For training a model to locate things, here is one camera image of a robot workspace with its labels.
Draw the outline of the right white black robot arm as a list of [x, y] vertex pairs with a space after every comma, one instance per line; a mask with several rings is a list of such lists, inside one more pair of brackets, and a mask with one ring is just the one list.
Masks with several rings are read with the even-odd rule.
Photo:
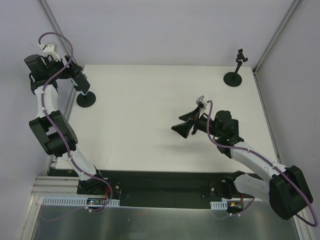
[[313, 196], [300, 168], [278, 164], [254, 150], [239, 136], [239, 122], [228, 110], [220, 110], [214, 119], [204, 113], [204, 105], [182, 115], [180, 124], [171, 130], [183, 138], [204, 132], [220, 153], [249, 168], [257, 177], [243, 171], [229, 175], [215, 189], [218, 196], [231, 199], [247, 194], [263, 200], [282, 219], [297, 216], [304, 208], [311, 208]]

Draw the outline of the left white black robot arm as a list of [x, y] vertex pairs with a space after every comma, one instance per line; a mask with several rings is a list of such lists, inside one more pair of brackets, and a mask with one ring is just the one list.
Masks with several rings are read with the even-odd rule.
[[105, 191], [106, 183], [101, 173], [85, 158], [79, 150], [77, 136], [58, 109], [59, 79], [71, 79], [74, 89], [79, 92], [76, 102], [82, 108], [88, 108], [96, 102], [96, 96], [90, 91], [90, 84], [83, 74], [83, 68], [75, 64], [69, 55], [67, 64], [61, 59], [54, 60], [51, 55], [33, 54], [24, 59], [30, 69], [30, 89], [37, 97], [36, 118], [29, 127], [48, 155], [67, 162], [79, 176], [78, 186], [99, 195]]

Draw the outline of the black phone stand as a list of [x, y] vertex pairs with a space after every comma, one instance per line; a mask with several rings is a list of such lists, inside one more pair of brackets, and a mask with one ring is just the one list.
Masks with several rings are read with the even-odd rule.
[[88, 91], [86, 95], [79, 94], [76, 98], [76, 103], [81, 108], [91, 107], [96, 102], [96, 95], [92, 91]]

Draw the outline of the phone with light blue case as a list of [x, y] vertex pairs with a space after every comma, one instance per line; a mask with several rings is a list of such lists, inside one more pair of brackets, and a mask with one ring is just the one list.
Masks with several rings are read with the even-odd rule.
[[87, 95], [90, 89], [90, 83], [85, 74], [80, 72], [78, 75], [72, 78], [74, 89], [81, 93], [83, 96]]

